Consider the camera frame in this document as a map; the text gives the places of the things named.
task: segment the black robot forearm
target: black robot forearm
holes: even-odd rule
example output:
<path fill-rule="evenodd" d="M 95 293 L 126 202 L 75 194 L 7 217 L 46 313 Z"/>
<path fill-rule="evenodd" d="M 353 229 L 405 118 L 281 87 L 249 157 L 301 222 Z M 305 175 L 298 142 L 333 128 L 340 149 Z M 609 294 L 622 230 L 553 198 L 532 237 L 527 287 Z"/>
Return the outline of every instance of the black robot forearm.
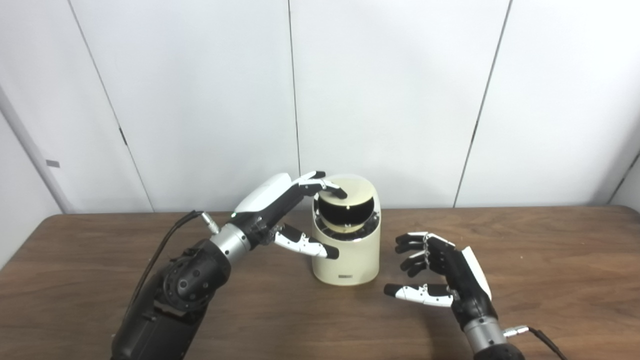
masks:
<path fill-rule="evenodd" d="M 113 339 L 112 359 L 182 359 L 230 272 L 230 262 L 209 240 L 185 250 L 144 285 Z"/>
<path fill-rule="evenodd" d="M 474 355 L 474 360 L 525 360 L 524 355 L 513 344 L 490 346 Z"/>

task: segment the panel seam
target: panel seam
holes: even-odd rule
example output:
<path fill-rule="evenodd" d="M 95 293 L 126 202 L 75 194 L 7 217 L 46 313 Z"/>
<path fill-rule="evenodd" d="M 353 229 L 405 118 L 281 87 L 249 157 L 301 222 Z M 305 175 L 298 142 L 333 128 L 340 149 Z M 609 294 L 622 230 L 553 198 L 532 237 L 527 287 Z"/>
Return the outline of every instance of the panel seam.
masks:
<path fill-rule="evenodd" d="M 289 48 L 291 49 L 291 79 L 293 82 L 293 112 L 296 120 L 296 149 L 298 151 L 298 176 L 302 176 L 300 166 L 300 135 L 298 133 L 298 100 L 296 98 L 296 67 L 293 63 L 293 33 L 291 31 L 291 0 L 287 0 L 287 10 L 289 13 Z"/>
<path fill-rule="evenodd" d="M 71 14 L 74 16 L 74 20 L 76 21 L 76 26 L 78 27 L 78 30 L 80 31 L 80 36 L 82 37 L 82 40 L 84 42 L 84 46 L 86 47 L 86 50 L 89 53 L 89 58 L 91 58 L 91 63 L 93 64 L 93 68 L 95 69 L 95 73 L 98 75 L 98 80 L 100 81 L 100 85 L 102 86 L 102 91 L 104 92 L 104 96 L 107 98 L 107 102 L 109 103 L 109 107 L 111 108 L 111 112 L 113 113 L 113 118 L 115 119 L 116 124 L 118 125 L 118 131 L 120 132 L 120 134 L 124 138 L 124 132 L 122 130 L 122 126 L 120 125 L 120 119 L 118 119 L 118 115 L 116 114 L 116 110 L 113 107 L 113 103 L 111 102 L 111 98 L 109 96 L 109 93 L 107 92 L 107 88 L 106 88 L 106 86 L 104 84 L 104 81 L 102 80 L 102 74 L 100 74 L 100 70 L 98 69 L 98 65 L 95 62 L 95 58 L 93 57 L 93 53 L 91 52 L 91 47 L 89 47 L 89 43 L 86 40 L 86 36 L 84 35 L 84 31 L 82 30 L 82 26 L 80 26 L 80 21 L 78 20 L 78 16 L 76 14 L 76 9 L 74 9 L 74 6 L 71 3 L 71 0 L 67 0 L 67 4 L 69 5 L 69 8 L 71 9 Z M 133 163 L 133 167 L 136 169 L 136 174 L 138 175 L 138 179 L 140 180 L 140 185 L 142 185 L 142 189 L 145 192 L 145 196 L 147 197 L 147 201 L 149 202 L 149 206 L 151 207 L 151 211 L 156 212 L 156 210 L 154 209 L 154 205 L 151 202 L 151 198 L 149 197 L 149 192 L 147 191 L 147 187 L 145 186 L 145 182 L 142 181 L 142 176 L 140 175 L 140 170 L 138 169 L 138 164 L 136 164 L 136 160 L 133 158 L 133 153 L 131 152 L 131 148 L 129 147 L 129 144 L 126 141 L 125 141 L 125 145 L 127 146 L 127 151 L 129 152 L 129 157 L 131 158 L 131 162 Z"/>
<path fill-rule="evenodd" d="M 622 187 L 622 184 L 625 182 L 625 180 L 627 179 L 627 176 L 629 176 L 629 173 L 631 172 L 631 169 L 633 169 L 633 167 L 636 165 L 638 158 L 640 158 L 640 152 L 638 152 L 638 154 L 636 155 L 636 157 L 634 158 L 633 161 L 631 161 L 631 165 L 629 165 L 629 168 L 627 169 L 627 171 L 625 172 L 624 175 L 622 175 L 622 179 L 620 179 L 620 182 L 618 183 L 618 185 L 616 186 L 616 189 L 613 190 L 613 193 L 611 194 L 611 197 L 609 197 L 609 201 L 607 201 L 607 205 L 611 205 L 611 202 L 613 201 L 613 198 L 616 196 L 616 194 L 618 193 L 618 190 L 620 190 L 620 188 Z"/>
<path fill-rule="evenodd" d="M 476 124 L 474 126 L 474 131 L 471 134 L 471 141 L 469 142 L 469 148 L 467 149 L 467 157 L 465 158 L 465 164 L 462 168 L 462 174 L 460 174 L 460 181 L 458 183 L 458 189 L 456 190 L 456 197 L 453 200 L 453 207 L 455 208 L 458 204 L 458 197 L 460 196 L 460 189 L 462 188 L 462 181 L 465 178 L 465 172 L 467 171 L 467 165 L 469 163 L 469 157 L 471 155 L 471 150 L 474 146 L 474 140 L 476 139 L 476 133 L 478 130 L 478 124 L 480 123 L 480 117 L 482 116 L 482 110 L 484 109 L 484 102 L 486 100 L 486 94 L 489 91 L 489 84 L 491 83 L 491 78 L 493 76 L 493 70 L 495 68 L 495 62 L 498 58 L 498 53 L 500 52 L 500 45 L 502 44 L 502 37 L 504 36 L 504 30 L 507 27 L 507 20 L 509 19 L 509 13 L 511 12 L 511 4 L 513 0 L 509 0 L 509 4 L 507 5 L 507 11 L 504 15 L 504 21 L 502 22 L 502 29 L 500 30 L 500 37 L 498 38 L 498 44 L 495 47 L 495 53 L 493 55 L 493 61 L 491 62 L 491 69 L 489 70 L 489 76 L 486 80 L 486 85 L 484 86 L 484 93 L 482 95 L 482 101 L 480 102 L 480 108 L 478 109 L 478 115 L 476 117 Z"/>

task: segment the metal connector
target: metal connector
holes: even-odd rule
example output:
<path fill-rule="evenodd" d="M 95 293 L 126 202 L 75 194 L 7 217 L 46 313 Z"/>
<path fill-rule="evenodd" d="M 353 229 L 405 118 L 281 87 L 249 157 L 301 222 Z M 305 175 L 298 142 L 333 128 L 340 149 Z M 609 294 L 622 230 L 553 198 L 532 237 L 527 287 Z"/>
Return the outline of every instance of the metal connector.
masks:
<path fill-rule="evenodd" d="M 525 325 L 521 325 L 521 326 L 510 327 L 508 329 L 504 329 L 502 331 L 502 334 L 504 335 L 505 338 L 510 338 L 512 336 L 524 334 L 527 331 L 529 331 L 529 327 L 525 326 Z"/>
<path fill-rule="evenodd" d="M 209 214 L 203 211 L 201 216 L 202 216 L 202 220 L 204 221 L 205 224 L 207 224 L 207 227 L 209 228 L 210 232 L 213 235 L 218 234 L 220 232 L 220 227 L 216 224 L 215 221 L 213 221 L 213 219 L 209 216 Z"/>

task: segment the black cable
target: black cable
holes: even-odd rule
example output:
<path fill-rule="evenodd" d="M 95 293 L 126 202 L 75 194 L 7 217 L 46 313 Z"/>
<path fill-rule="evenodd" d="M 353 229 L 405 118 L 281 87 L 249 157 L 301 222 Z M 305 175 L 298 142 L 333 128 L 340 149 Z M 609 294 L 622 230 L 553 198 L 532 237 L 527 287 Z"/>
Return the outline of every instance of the black cable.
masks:
<path fill-rule="evenodd" d="M 154 264 L 156 263 L 156 261 L 160 257 L 160 253 L 162 253 L 162 250 L 164 249 L 164 246 L 166 245 L 166 243 L 169 241 L 169 238 L 171 238 L 171 235 L 173 235 L 173 233 L 177 229 L 179 229 L 181 226 L 183 226 L 184 224 L 188 223 L 189 221 L 199 217 L 201 214 L 202 214 L 202 211 L 191 210 L 190 213 L 188 213 L 187 215 L 184 215 L 180 220 L 176 221 L 175 224 L 173 225 L 173 227 L 171 229 L 169 229 L 169 231 L 164 236 L 162 241 L 160 241 L 160 244 L 158 245 L 158 248 L 156 249 L 156 252 L 154 253 L 154 255 L 149 260 L 149 264 L 147 264 L 147 268 L 142 273 L 142 276 L 140 277 L 140 280 L 138 281 L 138 285 L 136 285 L 136 289 L 133 291 L 133 296 L 131 297 L 131 301 L 129 301 L 129 305 L 127 306 L 127 311 L 125 311 L 123 318 L 127 317 L 127 314 L 129 313 L 129 310 L 131 309 L 131 306 L 133 305 L 133 302 L 136 301 L 136 298 L 138 298 L 138 294 L 140 294 L 140 290 L 142 289 L 142 286 L 144 285 L 145 281 L 147 280 L 147 276 L 149 275 L 149 273 L 151 272 L 151 269 L 154 267 Z"/>
<path fill-rule="evenodd" d="M 566 358 L 566 356 L 564 356 L 564 354 L 560 351 L 560 349 L 558 348 L 558 346 L 556 346 L 556 344 L 554 344 L 553 341 L 551 341 L 551 339 L 549 339 L 547 337 L 547 335 L 545 335 L 544 332 L 540 331 L 540 330 L 536 330 L 532 327 L 529 328 L 529 331 L 531 331 L 532 334 L 534 334 L 538 339 L 540 339 L 540 341 L 542 341 L 543 343 L 545 343 L 546 346 L 548 346 L 551 351 L 555 352 L 560 359 L 562 360 L 569 360 Z"/>

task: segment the robotic finger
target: robotic finger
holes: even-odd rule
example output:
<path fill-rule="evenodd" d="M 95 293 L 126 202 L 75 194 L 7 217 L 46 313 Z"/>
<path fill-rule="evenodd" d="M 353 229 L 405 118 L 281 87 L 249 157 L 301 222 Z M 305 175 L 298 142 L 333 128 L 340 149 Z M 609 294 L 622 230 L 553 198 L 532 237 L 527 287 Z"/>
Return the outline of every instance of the robotic finger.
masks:
<path fill-rule="evenodd" d="M 426 264 L 425 252 L 425 250 L 422 250 L 406 258 L 406 260 L 400 264 L 400 270 L 407 271 L 414 265 Z"/>
<path fill-rule="evenodd" d="M 427 252 L 442 253 L 447 248 L 455 249 L 456 247 L 455 244 L 426 231 L 400 235 L 396 238 L 396 244 L 396 253 L 398 254 L 409 250 L 426 250 Z"/>
<path fill-rule="evenodd" d="M 451 307 L 453 297 L 446 284 L 399 285 L 387 284 L 386 295 L 396 299 L 419 302 L 424 305 Z"/>
<path fill-rule="evenodd" d="M 409 268 L 409 270 L 406 272 L 406 274 L 409 277 L 415 277 L 416 275 L 418 275 L 421 271 L 423 270 L 427 270 L 427 263 L 419 263 L 416 265 L 413 265 Z"/>
<path fill-rule="evenodd" d="M 285 249 L 309 256 L 326 259 L 337 259 L 338 256 L 340 256 L 338 248 L 325 245 L 287 224 L 284 224 L 284 226 L 275 233 L 273 242 Z"/>
<path fill-rule="evenodd" d="M 293 183 L 304 189 L 303 193 L 307 196 L 326 191 L 334 194 L 338 199 L 346 199 L 347 193 L 342 188 L 329 180 L 322 179 L 325 175 L 323 171 L 311 171 L 297 178 Z"/>

